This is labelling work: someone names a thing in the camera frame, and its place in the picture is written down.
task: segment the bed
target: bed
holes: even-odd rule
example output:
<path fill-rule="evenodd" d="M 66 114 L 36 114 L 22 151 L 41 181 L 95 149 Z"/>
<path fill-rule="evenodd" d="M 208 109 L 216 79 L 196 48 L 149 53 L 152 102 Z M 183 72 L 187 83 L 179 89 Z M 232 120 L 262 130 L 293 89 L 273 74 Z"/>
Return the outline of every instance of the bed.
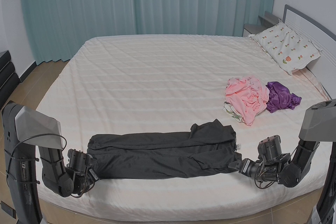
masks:
<path fill-rule="evenodd" d="M 325 36 L 331 33 L 288 6 L 284 15 L 286 23 L 305 35 L 309 29 L 311 40 L 324 47 L 321 58 L 310 63 L 311 72 L 305 68 L 289 76 L 248 37 L 95 37 L 69 61 L 37 110 L 61 122 L 67 149 L 86 151 L 90 137 L 98 133 L 189 131 L 194 123 L 217 118 L 223 125 L 233 126 L 243 158 L 257 159 L 258 142 L 275 134 L 281 136 L 282 151 L 292 152 L 305 110 L 328 99 L 319 81 L 331 97 L 336 97 L 334 82 L 325 83 L 321 71 L 328 60 L 326 51 L 330 59 L 335 58 L 332 50 L 336 37 L 331 37 L 334 43 L 325 43 Z M 319 30 L 324 33 L 322 37 L 317 34 Z M 335 62 L 328 60 L 333 68 L 330 72 L 336 73 Z M 251 127 L 238 123 L 223 111 L 225 86 L 228 79 L 249 74 L 265 84 L 279 81 L 302 97 L 301 104 L 273 114 L 265 110 Z M 236 218 L 320 188 L 330 150 L 331 143 L 321 143 L 310 172 L 295 188 L 274 184 L 260 190 L 250 178 L 230 173 L 188 179 L 100 180 L 81 199 L 62 198 L 43 184 L 38 191 L 40 198 L 53 204 L 118 221 Z M 36 169 L 41 180 L 40 163 Z"/>

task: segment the purple garment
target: purple garment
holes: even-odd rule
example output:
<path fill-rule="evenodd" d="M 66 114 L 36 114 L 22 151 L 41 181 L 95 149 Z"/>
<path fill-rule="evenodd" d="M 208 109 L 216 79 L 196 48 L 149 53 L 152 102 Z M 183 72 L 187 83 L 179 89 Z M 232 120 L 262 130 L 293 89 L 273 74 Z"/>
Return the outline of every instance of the purple garment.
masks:
<path fill-rule="evenodd" d="M 268 82 L 269 100 L 267 110 L 271 113 L 279 109 L 294 109 L 301 103 L 302 97 L 290 93 L 289 89 L 277 81 Z"/>

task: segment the floor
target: floor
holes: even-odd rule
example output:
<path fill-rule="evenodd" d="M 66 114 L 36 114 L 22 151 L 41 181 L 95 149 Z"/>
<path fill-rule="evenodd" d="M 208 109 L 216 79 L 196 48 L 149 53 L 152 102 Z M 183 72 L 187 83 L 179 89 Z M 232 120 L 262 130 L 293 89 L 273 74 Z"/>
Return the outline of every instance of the floor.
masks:
<path fill-rule="evenodd" d="M 56 80 L 67 62 L 43 62 L 15 89 L 9 100 L 27 105 L 36 109 L 44 94 Z M 0 151 L 3 152 L 4 136 L 2 124 L 0 124 Z M 13 206 L 11 195 L 6 184 L 4 155 L 0 154 L 0 200 L 11 207 Z M 198 224 L 298 224 L 306 223 L 309 214 L 316 204 L 321 190 L 315 190 L 293 200 L 269 208 L 257 214 L 229 220 L 198 221 Z M 56 205 L 40 200 L 43 213 L 49 223 L 52 224 L 103 224 L 120 223 L 111 220 L 97 219 L 81 213 L 74 213 Z M 11 218 L 4 211 L 0 210 L 2 224 L 15 224 L 16 220 Z"/>

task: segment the mattress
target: mattress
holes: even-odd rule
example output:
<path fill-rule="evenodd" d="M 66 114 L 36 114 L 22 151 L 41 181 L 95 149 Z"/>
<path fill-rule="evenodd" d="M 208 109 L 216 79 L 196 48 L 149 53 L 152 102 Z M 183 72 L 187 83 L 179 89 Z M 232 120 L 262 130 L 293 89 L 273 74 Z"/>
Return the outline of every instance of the mattress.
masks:
<path fill-rule="evenodd" d="M 228 79 L 254 75 L 279 81 L 302 97 L 294 110 L 263 111 L 251 127 L 223 111 Z M 248 37 L 136 35 L 85 42 L 52 84 L 37 110 L 61 122 L 70 148 L 86 151 L 95 134 L 189 131 L 218 119 L 237 133 L 238 152 L 257 159 L 258 142 L 281 137 L 292 152 L 305 110 L 326 100 L 308 70 L 288 75 Z M 260 190 L 239 173 L 161 180 L 100 180 L 81 199 L 38 186 L 40 198 L 91 216 L 118 221 L 227 219 L 250 215 L 320 188 L 331 143 L 321 143 L 310 172 L 295 188 Z M 41 163 L 37 163 L 41 180 Z"/>

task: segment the black garment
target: black garment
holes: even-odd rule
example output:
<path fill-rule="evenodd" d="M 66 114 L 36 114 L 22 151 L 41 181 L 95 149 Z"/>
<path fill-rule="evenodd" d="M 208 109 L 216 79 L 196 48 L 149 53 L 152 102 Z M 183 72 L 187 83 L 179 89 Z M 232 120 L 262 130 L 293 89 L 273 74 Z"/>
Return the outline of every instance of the black garment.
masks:
<path fill-rule="evenodd" d="M 209 176 L 233 172 L 228 164 L 242 159 L 235 131 L 218 120 L 191 132 L 96 134 L 87 153 L 101 179 Z"/>

